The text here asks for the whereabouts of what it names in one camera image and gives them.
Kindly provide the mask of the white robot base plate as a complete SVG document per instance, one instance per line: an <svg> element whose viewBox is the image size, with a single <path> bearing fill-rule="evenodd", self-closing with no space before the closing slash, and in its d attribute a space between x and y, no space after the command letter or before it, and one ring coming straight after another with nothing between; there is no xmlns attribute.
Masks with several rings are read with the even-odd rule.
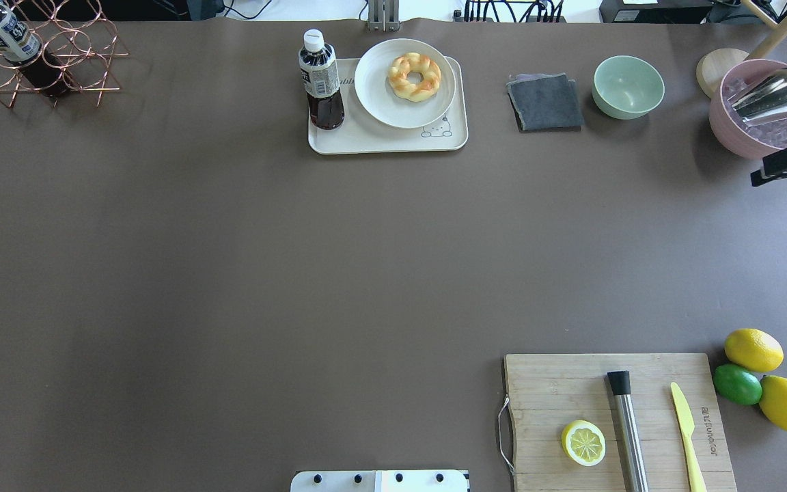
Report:
<svg viewBox="0 0 787 492"><path fill-rule="evenodd" d="M290 491L469 491L469 472L457 469L303 471Z"/></svg>

